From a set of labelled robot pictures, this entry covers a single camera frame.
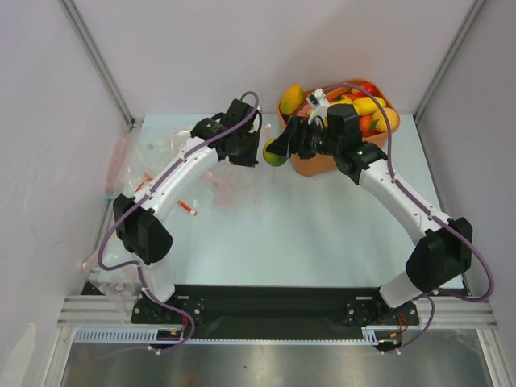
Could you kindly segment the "green red toy mango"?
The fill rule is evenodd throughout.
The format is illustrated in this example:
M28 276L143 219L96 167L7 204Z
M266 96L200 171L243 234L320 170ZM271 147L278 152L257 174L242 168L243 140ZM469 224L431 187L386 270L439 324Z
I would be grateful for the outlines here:
M275 138L271 138L265 143L265 145L263 147L263 151L262 151L262 156L264 158L264 161L267 164L269 164L270 166L272 166L274 168L277 168L277 167L280 167L283 164L285 164L288 159L285 157L282 157L282 156L278 156L267 150L267 146L269 146L274 140L275 140Z

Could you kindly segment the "clear red-dotted zip bag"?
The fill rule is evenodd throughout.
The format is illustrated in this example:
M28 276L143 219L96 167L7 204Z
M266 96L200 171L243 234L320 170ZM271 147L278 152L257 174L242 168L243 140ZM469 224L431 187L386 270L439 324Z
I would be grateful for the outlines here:
M263 159L255 167L236 166L223 160L204 173L202 180L213 194L213 207L228 211L258 203L275 175L276 169Z

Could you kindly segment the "yellow toy banana bunch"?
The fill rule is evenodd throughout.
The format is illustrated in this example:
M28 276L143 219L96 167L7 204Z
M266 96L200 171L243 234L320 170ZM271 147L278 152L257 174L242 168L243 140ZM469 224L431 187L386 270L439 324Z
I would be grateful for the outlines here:
M380 109L380 106L387 106L383 98L359 97L351 99L350 94L345 94L340 100L331 103L332 106L339 104L352 105L359 116L373 114Z

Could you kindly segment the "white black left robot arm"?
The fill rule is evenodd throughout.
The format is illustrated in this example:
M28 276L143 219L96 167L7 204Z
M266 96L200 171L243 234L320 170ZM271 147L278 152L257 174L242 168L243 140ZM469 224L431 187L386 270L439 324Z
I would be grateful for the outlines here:
M177 315L169 263L173 237L166 227L173 207L217 163L257 165L261 123L258 105L233 100L227 111L197 122L173 160L142 189L114 200L116 237L141 269L142 285L154 296L149 313L157 321L170 322Z

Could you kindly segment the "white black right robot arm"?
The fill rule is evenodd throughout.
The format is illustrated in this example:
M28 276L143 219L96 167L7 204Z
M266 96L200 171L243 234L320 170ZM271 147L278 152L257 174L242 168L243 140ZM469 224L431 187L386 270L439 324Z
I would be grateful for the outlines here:
M438 289L470 269L472 226L434 211L389 170L387 155L362 138L359 115L347 104L330 106L325 119L289 119L284 131L264 151L287 159L330 156L337 169L374 196L402 225L414 244L404 270L379 288L372 315L391 323L401 305Z

